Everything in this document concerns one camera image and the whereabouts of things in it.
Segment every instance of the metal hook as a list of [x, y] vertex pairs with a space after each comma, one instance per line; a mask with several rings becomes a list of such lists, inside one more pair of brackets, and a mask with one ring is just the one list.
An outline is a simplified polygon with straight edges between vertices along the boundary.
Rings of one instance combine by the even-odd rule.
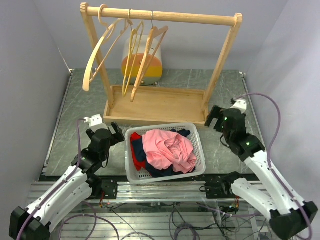
[[128, 20], [130, 21], [130, 13], [131, 13], [132, 8], [129, 9], [128, 13]]
[[154, 11], [151, 11], [151, 25], [154, 27]]

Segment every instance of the white container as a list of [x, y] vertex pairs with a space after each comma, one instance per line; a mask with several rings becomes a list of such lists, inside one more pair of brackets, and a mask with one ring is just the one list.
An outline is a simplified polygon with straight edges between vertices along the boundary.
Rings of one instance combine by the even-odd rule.
[[[137, 171], [134, 165], [134, 160], [132, 159], [130, 137], [134, 132], [142, 136], [146, 134], [147, 131], [150, 131], [153, 129], [160, 129], [164, 131], [170, 131], [171, 129], [180, 131], [182, 129], [186, 129], [191, 132], [191, 134], [187, 138], [192, 142], [193, 153], [196, 156], [194, 172], [181, 174], [181, 175], [174, 175], [174, 176], [152, 177], [150, 173], [144, 168], [141, 168], [140, 171]], [[125, 133], [124, 156], [125, 156], [124, 158], [125, 158], [126, 176], [129, 182], [132, 184], [147, 184], [147, 183], [167, 181], [172, 179], [194, 177], [194, 176], [201, 175], [206, 171], [205, 154], [201, 145], [199, 133], [197, 131], [196, 126], [193, 123], [189, 123], [189, 122], [154, 125], [154, 126], [142, 126], [142, 127], [135, 127], [135, 128], [129, 129]]]

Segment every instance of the clothing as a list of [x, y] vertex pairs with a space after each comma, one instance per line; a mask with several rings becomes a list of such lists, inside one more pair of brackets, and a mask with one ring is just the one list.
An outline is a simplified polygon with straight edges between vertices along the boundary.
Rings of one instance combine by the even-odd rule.
[[135, 137], [135, 140], [131, 141], [131, 145], [133, 146], [136, 160], [138, 162], [144, 162], [147, 159], [147, 155], [145, 153], [144, 146], [142, 143], [142, 136], [140, 136], [136, 132], [134, 132], [132, 135], [134, 135]]
[[[133, 142], [139, 141], [139, 139], [141, 140], [140, 149], [139, 148], [134, 148], [135, 145], [133, 144]], [[135, 152], [139, 153], [141, 151], [141, 149], [142, 149], [143, 152], [145, 152], [143, 147], [142, 147], [142, 136], [140, 136], [138, 133], [134, 132], [130, 137], [130, 142], [131, 142], [131, 152], [132, 152], [133, 164], [134, 164], [136, 170], [140, 171], [141, 168], [146, 169], [146, 158], [143, 161], [138, 161], [137, 158], [136, 158], [136, 153], [135, 153]]]
[[191, 132], [189, 130], [185, 130], [185, 129], [182, 129], [182, 130], [177, 132], [177, 130], [175, 130], [173, 128], [173, 129], [170, 130], [170, 132], [178, 133], [178, 134], [184, 136], [185, 138], [188, 137], [191, 134]]
[[[182, 133], [185, 136], [188, 136], [190, 134], [190, 133], [188, 134], [188, 132], [190, 132], [190, 131], [187, 131], [185, 129], [178, 131], [178, 133]], [[142, 168], [146, 169], [153, 178], [169, 177], [169, 176], [173, 176], [173, 175], [184, 174], [182, 171], [175, 172], [173, 170], [173, 167], [174, 167], [173, 165], [171, 165], [167, 169], [159, 170], [159, 169], [156, 169], [154, 166], [152, 166], [150, 163], [148, 163], [147, 155], [146, 155], [144, 148], [143, 148], [142, 136], [140, 136], [136, 132], [134, 132], [131, 135], [130, 142], [131, 142], [132, 159], [133, 159], [133, 163], [134, 163], [134, 166], [137, 171], [140, 171], [141, 167], [142, 167]]]
[[158, 170], [173, 165], [174, 172], [191, 172], [196, 166], [194, 147], [189, 139], [177, 132], [153, 129], [142, 136], [147, 162]]

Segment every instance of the gray marble surface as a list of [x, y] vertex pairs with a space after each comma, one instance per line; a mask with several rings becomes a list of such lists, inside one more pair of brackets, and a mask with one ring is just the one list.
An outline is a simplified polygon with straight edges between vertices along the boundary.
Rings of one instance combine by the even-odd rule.
[[[167, 69], [163, 71], [162, 79], [157, 86], [171, 88], [205, 89], [208, 86], [213, 70], [182, 70]], [[90, 91], [82, 90], [84, 69], [75, 69], [72, 75], [70, 88], [63, 107], [62, 116], [58, 125], [51, 154], [47, 161], [46, 176], [61, 176], [78, 153], [76, 120], [91, 117], [96, 114], [103, 115], [107, 96], [102, 81], [97, 77], [90, 84]], [[120, 69], [109, 69], [108, 76], [111, 84], [121, 84], [123, 80]], [[220, 75], [218, 84], [209, 102], [209, 109], [213, 105], [223, 108], [230, 107], [233, 97], [246, 93], [239, 71], [224, 70]], [[246, 126], [248, 132], [259, 136], [252, 107], [246, 112]], [[80, 125], [81, 147], [89, 144], [86, 135], [87, 124]], [[123, 133], [136, 125], [120, 125]], [[214, 124], [209, 128], [198, 128], [206, 163], [205, 174], [252, 173], [250, 169], [220, 143], [221, 133], [216, 132]], [[109, 164], [107, 168], [97, 172], [100, 176], [125, 176], [125, 143], [119, 143], [110, 149]]]

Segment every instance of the wooden tray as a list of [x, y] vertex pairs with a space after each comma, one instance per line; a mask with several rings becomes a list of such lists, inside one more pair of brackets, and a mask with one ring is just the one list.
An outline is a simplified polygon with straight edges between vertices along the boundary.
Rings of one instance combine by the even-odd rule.
[[133, 86], [122, 96], [122, 86], [111, 86], [114, 108], [106, 102], [103, 118], [106, 123], [117, 122], [132, 125], [157, 125], [168, 123], [193, 123], [205, 125], [208, 107], [201, 111], [204, 90], [140, 86], [133, 102], [130, 102]]

